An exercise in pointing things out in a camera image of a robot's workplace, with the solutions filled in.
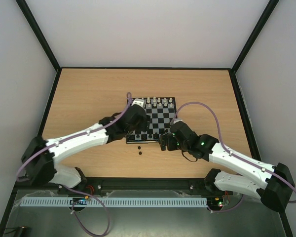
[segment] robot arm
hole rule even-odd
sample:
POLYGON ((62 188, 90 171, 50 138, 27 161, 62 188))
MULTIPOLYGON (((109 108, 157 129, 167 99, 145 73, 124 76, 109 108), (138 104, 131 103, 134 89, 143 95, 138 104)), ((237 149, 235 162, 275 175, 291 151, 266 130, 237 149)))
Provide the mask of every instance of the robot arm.
POLYGON ((120 113, 105 117, 91 127, 68 136, 48 140, 41 136, 35 137, 21 159, 22 163, 25 163, 37 151, 45 150, 25 166, 30 184, 56 183, 73 188, 81 183, 83 186, 86 180, 79 168, 66 167, 59 163, 66 157, 90 147, 120 140, 134 130, 146 131, 150 116, 146 115, 144 106, 144 100, 135 99, 115 123, 112 121, 120 113))
POLYGON ((162 135, 159 139, 163 151, 166 147, 169 151, 182 150, 196 159, 202 158, 221 164, 241 175, 232 175, 219 169, 212 169, 204 181, 208 190, 219 189, 242 193, 260 199, 265 206, 274 211, 285 210, 293 190, 266 170, 278 174, 295 186, 287 166, 281 163, 277 166, 263 163, 227 146, 225 146, 228 150, 226 152, 218 139, 207 134, 198 136, 182 120, 176 119, 170 131, 172 134, 162 135), (240 156, 243 160, 237 159, 232 154, 240 156), (245 161, 256 164, 261 169, 245 161))

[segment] wooden table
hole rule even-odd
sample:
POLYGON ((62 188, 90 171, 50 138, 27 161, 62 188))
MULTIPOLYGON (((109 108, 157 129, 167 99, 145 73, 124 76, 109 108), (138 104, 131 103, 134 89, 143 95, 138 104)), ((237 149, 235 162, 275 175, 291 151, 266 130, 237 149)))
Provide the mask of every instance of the wooden table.
MULTIPOLYGON (((228 71, 63 69, 44 139, 80 131, 122 111, 128 91, 133 97, 175 97, 177 108, 190 101, 207 104, 218 116, 224 142, 250 156, 228 71)), ((214 118, 205 108, 187 106, 179 117, 196 133, 218 137, 214 118)), ((138 145, 127 145, 122 139, 87 149, 62 163, 81 168, 89 177, 205 177, 212 168, 231 172, 204 160, 188 162, 180 151, 162 152, 158 143, 140 146, 141 156, 138 145)))

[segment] gray floor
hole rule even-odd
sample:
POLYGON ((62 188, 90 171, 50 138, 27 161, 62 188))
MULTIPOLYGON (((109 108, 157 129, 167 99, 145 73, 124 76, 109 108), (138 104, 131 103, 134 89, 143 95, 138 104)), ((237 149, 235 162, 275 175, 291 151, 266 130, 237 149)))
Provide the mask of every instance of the gray floor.
MULTIPOLYGON (((110 208, 108 237, 284 237, 279 215, 262 204, 245 201, 229 213, 205 208, 110 208)), ((101 234, 107 224, 102 208, 85 208, 78 216, 101 234)), ((16 207, 8 227, 31 227, 30 237, 87 237, 70 210, 63 207, 16 207)))

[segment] black and white checkered board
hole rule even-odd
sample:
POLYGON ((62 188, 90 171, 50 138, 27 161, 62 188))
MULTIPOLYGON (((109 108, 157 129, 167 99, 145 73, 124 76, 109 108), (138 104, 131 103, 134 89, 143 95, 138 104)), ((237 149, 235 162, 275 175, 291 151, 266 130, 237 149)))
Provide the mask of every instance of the black and white checkered board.
POLYGON ((153 97, 150 97, 150 103, 147 103, 147 98, 138 99, 144 99, 146 102, 145 111, 146 114, 150 116, 149 130, 147 132, 132 132, 126 137, 126 143, 157 142, 161 134, 170 133, 170 121, 173 119, 174 114, 177 111, 176 100, 174 97, 160 97, 161 106, 156 102, 155 107, 153 106, 153 97))

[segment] black metal edge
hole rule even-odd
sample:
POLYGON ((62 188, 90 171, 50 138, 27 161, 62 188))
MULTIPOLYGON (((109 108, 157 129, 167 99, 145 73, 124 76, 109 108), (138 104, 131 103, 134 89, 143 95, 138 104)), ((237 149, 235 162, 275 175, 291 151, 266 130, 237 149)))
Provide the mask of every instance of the black metal edge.
POLYGON ((231 79, 232 88, 235 93, 235 97, 236 97, 240 117, 242 120, 242 124, 245 129, 246 137, 248 140, 248 145, 249 145, 251 156, 252 156, 252 158, 261 161, 258 146, 257 146, 256 140, 255 140, 255 137, 254 137, 254 134, 252 131, 252 127, 251 127, 251 123, 250 123, 249 116, 247 113, 247 109, 246 109, 245 103, 244 103, 242 95, 241 95, 241 91, 240 91, 240 87, 239 87, 238 80, 236 77, 236 73, 233 70, 229 70, 229 75, 230 75, 230 79, 231 79))
MULTIPOLYGON (((253 134, 251 123, 250 123, 249 116, 248 116, 248 113, 247 113, 247 109, 245 107, 244 100, 242 98, 242 94, 241 94, 240 87, 239 87, 239 84, 238 84, 238 80, 237 80, 237 77, 236 77, 236 72, 233 71, 233 70, 229 70, 229 75, 230 75, 231 84, 232 84, 232 87, 233 87, 233 90, 234 90, 234 93, 235 93, 236 101, 237 101, 237 104, 238 104, 239 113, 240 113, 240 116, 241 116, 243 127, 245 129, 246 137, 247 137, 247 140, 248 140, 251 156, 252 156, 252 158, 261 161, 261 156, 259 154, 256 139, 255 139, 254 134, 253 134)), ((280 214, 280 218, 281 218, 283 229, 285 231, 286 236, 287 237, 292 237, 293 233, 292 233, 290 224, 288 222, 286 213, 282 212, 282 213, 279 213, 279 214, 280 214)))
POLYGON ((11 195, 10 195, 9 201, 8 201, 8 203, 6 205, 3 217, 2 217, 1 222, 0 222, 0 237, 2 237, 3 234, 4 234, 4 230, 6 228, 6 224, 7 224, 8 220, 9 220, 10 212, 11 212, 11 210, 13 208, 15 198, 16 198, 16 192, 12 192, 11 195))
POLYGON ((21 11, 23 12, 25 18, 27 19, 28 23, 30 24, 34 34, 36 35, 39 43, 41 44, 41 46, 43 47, 47 57, 49 58, 51 64, 53 65, 54 69, 56 71, 60 70, 60 65, 57 62, 57 59, 55 57, 55 55, 53 54, 51 48, 49 47, 49 44, 45 38, 45 36, 43 35, 42 31, 40 30, 37 21, 35 20, 29 6, 27 5, 25 0, 16 0, 16 2, 18 3, 21 11))
POLYGON ((138 70, 213 70, 228 71, 230 68, 171 68, 171 67, 62 67, 63 69, 138 69, 138 70))
POLYGON ((261 17, 259 18, 256 26, 254 27, 253 31, 251 32, 245 46, 241 50, 235 64, 232 67, 234 72, 237 72, 240 68, 242 62, 244 61, 245 57, 247 56, 248 52, 250 51, 252 45, 256 41, 257 37, 259 36, 260 32, 262 31, 264 25, 266 24, 267 20, 269 19, 270 15, 272 14, 274 8, 276 7, 279 0, 270 0, 266 5, 261 17))
POLYGON ((286 234, 286 237, 293 237, 293 232, 292 232, 292 229, 291 229, 290 224, 288 222, 286 213, 281 212, 280 213, 280 218, 281 218, 281 221, 282 221, 282 225, 283 225, 283 229, 284 229, 284 232, 286 234))
POLYGON ((54 95, 55 95, 55 92, 56 92, 56 88, 57 88, 57 85, 58 85, 58 81, 59 81, 59 78, 60 78, 61 71, 62 71, 62 69, 60 68, 56 73, 56 77, 55 77, 53 86, 51 88, 51 91, 50 91, 50 94, 49 94, 49 97, 48 97, 48 101, 47 101, 46 108, 45 108, 45 111, 44 111, 44 114, 43 114, 43 118, 41 120, 39 129, 38 129, 38 133, 37 133, 38 136, 41 136, 43 134, 45 124, 46 124, 46 121, 47 121, 47 117, 48 117, 48 114, 49 114, 49 111, 50 111, 50 107, 51 107, 51 104, 53 102, 53 98, 54 98, 54 95))

